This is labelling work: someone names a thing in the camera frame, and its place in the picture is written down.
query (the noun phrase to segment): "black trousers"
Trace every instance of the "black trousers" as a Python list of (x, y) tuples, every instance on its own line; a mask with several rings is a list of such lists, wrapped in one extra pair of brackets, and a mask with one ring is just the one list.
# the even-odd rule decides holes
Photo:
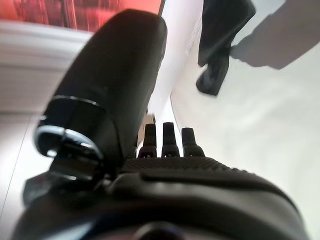
[(198, 64), (207, 70), (196, 86), (200, 92), (217, 95), (229, 68), (231, 43), (255, 15), (250, 0), (204, 0)]

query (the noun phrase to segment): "textured grip surface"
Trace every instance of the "textured grip surface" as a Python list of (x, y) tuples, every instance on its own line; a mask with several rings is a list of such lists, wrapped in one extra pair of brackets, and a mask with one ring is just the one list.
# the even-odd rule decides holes
[(122, 173), (140, 173), (148, 181), (170, 181), (191, 184), (267, 191), (292, 200), (277, 186), (245, 170), (230, 168), (209, 157), (158, 157), (128, 159)]

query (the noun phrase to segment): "white wall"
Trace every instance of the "white wall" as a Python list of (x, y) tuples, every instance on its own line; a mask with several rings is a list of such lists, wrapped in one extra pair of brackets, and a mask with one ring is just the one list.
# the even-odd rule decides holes
[(162, 17), (168, 33), (165, 55), (159, 69), (148, 110), (161, 116), (171, 91), (187, 60), (186, 49), (202, 12), (202, 0), (166, 0)]
[(196, 89), (203, 71), (198, 37), (172, 92), (173, 112), (180, 128), (194, 128), (206, 156), (288, 193), (310, 236), (319, 240), (320, 2), (253, 2), (257, 13), (233, 45), (253, 35), (233, 49), (241, 60), (230, 58), (218, 97)]

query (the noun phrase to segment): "black plastic casing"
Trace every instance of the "black plastic casing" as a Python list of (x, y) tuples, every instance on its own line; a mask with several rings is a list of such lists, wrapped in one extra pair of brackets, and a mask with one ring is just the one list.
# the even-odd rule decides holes
[[(12, 240), (181, 239), (133, 237), (152, 222), (178, 226), (185, 240), (309, 239), (284, 192), (212, 158), (132, 158), (120, 173), (92, 191), (68, 190), (61, 182), (57, 190), (29, 203)], [(28, 181), (41, 183), (39, 177), (49, 176)]]
[(137, 134), (165, 54), (167, 27), (158, 15), (125, 10), (88, 41), (65, 74), (35, 131), (44, 156), (64, 141), (84, 143), (121, 166)]

